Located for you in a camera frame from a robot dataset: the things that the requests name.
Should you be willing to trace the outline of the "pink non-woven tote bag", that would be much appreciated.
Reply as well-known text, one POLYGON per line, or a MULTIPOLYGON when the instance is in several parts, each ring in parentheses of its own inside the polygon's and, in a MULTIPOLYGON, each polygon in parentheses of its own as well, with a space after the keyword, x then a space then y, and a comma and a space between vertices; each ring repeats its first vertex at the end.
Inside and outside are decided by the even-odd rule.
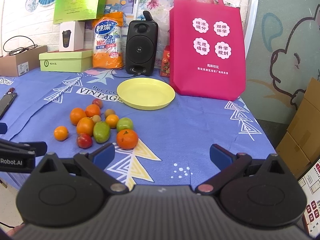
POLYGON ((240 9, 223 0, 174 0, 170 85, 181 95, 236 100, 246 88, 240 9))

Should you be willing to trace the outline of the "bright green gift box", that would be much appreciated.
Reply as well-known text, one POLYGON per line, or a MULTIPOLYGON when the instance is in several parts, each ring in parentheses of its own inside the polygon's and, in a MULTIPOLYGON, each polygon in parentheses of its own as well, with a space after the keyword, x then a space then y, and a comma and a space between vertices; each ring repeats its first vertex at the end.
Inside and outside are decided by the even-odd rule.
POLYGON ((54 24, 103 17, 106 0, 56 0, 54 24))

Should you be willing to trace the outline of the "small orange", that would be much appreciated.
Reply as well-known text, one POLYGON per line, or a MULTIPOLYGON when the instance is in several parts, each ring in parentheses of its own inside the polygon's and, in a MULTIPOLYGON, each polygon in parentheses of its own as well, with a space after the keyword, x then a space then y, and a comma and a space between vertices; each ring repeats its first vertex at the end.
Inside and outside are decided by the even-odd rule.
POLYGON ((117 127, 119 117, 116 114, 110 114, 106 117, 105 121, 110 126, 110 128, 115 129, 117 127))
POLYGON ((54 129, 54 138, 57 141, 64 141, 68 138, 68 129, 65 126, 58 126, 54 129))

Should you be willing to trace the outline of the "small brown longan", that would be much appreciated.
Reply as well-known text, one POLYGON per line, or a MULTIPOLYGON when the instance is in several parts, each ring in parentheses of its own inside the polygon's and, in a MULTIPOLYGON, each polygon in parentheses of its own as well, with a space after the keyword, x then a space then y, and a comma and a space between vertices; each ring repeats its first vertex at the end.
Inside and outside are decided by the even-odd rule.
POLYGON ((95 124, 101 121, 101 117, 99 115, 94 115, 91 117, 91 119, 95 124))
POLYGON ((105 117, 108 117, 109 115, 112 115, 112 114, 115 114, 115 111, 112 110, 112 109, 107 109, 107 110, 104 112, 104 116, 105 116, 105 117))

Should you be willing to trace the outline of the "oblong orange fruit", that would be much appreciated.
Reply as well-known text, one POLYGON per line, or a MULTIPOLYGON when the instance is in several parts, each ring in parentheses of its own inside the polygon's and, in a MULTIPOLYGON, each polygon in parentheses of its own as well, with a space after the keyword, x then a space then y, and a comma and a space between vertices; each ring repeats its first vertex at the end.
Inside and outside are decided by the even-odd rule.
POLYGON ((93 128, 94 128, 94 121, 89 117, 82 118, 77 126, 76 126, 76 132, 78 135, 85 133, 89 135, 90 137, 93 136, 93 128))

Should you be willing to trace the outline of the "green mango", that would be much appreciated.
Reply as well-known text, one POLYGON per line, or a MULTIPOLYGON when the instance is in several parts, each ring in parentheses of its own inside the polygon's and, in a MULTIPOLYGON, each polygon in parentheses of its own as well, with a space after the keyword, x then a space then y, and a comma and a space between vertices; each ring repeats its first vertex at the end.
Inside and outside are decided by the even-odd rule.
POLYGON ((108 141, 111 134, 111 128, 109 124, 104 121, 97 122, 93 128, 93 137, 99 144, 103 144, 108 141))

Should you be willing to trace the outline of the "red tomato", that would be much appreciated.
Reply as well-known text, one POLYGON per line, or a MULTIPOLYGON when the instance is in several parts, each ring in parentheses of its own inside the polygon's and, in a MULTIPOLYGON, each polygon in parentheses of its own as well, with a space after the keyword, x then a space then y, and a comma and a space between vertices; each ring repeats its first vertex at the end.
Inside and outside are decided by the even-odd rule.
POLYGON ((81 133, 77 136, 76 143, 80 148, 87 149, 93 144, 91 136, 86 133, 81 133))

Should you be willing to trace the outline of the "round orange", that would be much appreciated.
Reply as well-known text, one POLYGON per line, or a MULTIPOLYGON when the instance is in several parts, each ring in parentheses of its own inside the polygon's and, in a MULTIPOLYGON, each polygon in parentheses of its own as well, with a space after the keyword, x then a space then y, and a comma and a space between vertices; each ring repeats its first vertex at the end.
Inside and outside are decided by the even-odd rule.
POLYGON ((78 124, 78 122, 82 118, 85 118, 86 116, 87 116, 86 112, 83 109, 77 107, 77 108, 74 108, 74 109, 71 110, 69 118, 70 118, 71 123, 74 126, 76 126, 78 124))

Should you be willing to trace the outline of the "brown cardboard box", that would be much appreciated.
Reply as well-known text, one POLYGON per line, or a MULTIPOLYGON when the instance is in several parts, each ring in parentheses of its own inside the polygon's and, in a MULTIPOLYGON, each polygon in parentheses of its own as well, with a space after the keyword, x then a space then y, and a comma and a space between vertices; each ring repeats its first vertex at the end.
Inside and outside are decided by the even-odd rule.
POLYGON ((40 46, 12 56, 1 56, 0 75, 18 77, 40 67, 39 55, 47 52, 47 46, 40 46))

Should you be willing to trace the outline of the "green apple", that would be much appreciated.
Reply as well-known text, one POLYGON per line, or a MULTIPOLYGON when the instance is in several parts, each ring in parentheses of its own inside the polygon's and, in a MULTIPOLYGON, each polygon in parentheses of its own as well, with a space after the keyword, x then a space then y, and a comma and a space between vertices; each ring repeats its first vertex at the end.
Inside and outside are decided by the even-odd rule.
POLYGON ((124 129, 133 130, 133 121, 130 118, 121 118, 118 120, 116 125, 117 132, 120 132, 124 129))

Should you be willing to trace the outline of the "small red fruit back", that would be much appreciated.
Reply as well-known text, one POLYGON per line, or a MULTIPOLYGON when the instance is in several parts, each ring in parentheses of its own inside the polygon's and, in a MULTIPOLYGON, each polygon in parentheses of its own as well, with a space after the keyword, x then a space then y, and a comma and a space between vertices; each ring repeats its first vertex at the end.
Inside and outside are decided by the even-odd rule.
POLYGON ((103 101, 100 100, 100 99, 94 99, 94 100, 92 101, 92 104, 97 105, 100 109, 103 108, 103 101))

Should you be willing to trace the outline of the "cardboard boxes on floor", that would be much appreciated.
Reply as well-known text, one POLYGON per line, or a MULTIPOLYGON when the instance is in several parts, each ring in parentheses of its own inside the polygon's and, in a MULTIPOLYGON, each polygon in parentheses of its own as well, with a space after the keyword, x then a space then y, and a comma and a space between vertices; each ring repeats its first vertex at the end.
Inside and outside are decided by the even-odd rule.
POLYGON ((319 81, 315 78, 310 80, 276 152, 296 178, 319 158, 319 81))

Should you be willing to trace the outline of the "large stemmed mandarin orange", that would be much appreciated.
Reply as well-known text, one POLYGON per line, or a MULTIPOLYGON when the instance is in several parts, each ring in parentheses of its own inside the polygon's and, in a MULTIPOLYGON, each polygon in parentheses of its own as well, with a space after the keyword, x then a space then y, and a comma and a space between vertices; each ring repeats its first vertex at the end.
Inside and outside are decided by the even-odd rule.
POLYGON ((139 137, 132 129, 123 129, 117 133, 117 145, 125 150, 131 150, 138 144, 139 137))

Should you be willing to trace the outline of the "red gift box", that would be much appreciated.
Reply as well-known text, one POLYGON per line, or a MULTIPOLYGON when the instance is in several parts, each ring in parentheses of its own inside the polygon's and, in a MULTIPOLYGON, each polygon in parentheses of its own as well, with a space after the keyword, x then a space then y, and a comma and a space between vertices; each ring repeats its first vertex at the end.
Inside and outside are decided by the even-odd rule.
POLYGON ((170 46, 166 46, 163 51, 160 76, 169 77, 170 76, 170 46))

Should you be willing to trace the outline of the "orange paper cup pack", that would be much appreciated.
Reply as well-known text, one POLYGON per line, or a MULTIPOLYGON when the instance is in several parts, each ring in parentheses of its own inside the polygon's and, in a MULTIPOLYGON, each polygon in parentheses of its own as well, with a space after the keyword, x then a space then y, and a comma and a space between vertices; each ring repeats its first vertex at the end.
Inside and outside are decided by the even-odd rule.
POLYGON ((124 66, 121 31, 123 24, 121 11, 111 12, 93 21, 93 68, 119 69, 124 66))

